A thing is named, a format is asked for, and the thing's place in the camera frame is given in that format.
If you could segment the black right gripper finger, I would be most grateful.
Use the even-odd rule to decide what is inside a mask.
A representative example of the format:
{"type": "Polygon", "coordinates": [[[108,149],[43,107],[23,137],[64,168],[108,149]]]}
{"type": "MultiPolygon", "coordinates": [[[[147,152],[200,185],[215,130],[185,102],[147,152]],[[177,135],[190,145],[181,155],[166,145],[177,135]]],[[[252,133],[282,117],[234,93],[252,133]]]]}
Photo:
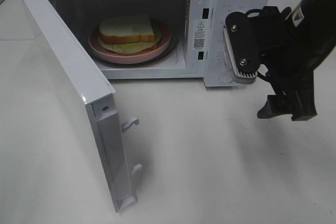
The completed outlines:
{"type": "Polygon", "coordinates": [[[290,104],[277,95],[267,95],[265,105],[257,112],[259,119],[270,119],[276,116],[291,114],[290,104]]]}
{"type": "Polygon", "coordinates": [[[317,115],[314,102],[314,86],[296,86],[285,88],[288,109],[292,121],[307,121],[317,115]]]}

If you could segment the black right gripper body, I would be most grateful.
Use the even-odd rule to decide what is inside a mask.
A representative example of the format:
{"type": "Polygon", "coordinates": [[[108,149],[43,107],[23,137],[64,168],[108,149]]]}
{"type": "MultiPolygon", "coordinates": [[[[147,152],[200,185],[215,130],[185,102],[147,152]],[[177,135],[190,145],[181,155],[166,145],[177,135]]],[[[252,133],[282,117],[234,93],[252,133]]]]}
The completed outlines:
{"type": "Polygon", "coordinates": [[[311,7],[275,6],[252,9],[246,13],[246,72],[266,66],[270,83],[298,95],[313,95],[313,20],[311,7]]]}

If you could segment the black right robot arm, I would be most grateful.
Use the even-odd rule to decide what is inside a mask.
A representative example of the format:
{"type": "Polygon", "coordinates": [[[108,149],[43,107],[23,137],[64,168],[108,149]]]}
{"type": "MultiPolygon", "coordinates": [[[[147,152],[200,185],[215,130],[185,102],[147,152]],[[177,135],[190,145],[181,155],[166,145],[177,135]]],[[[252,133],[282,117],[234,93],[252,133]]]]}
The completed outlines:
{"type": "Polygon", "coordinates": [[[260,63],[258,77],[274,94],[257,113],[260,119],[290,114],[293,121],[317,115],[314,70],[335,47],[335,0],[301,0],[295,9],[265,6],[250,19],[260,63]]]}

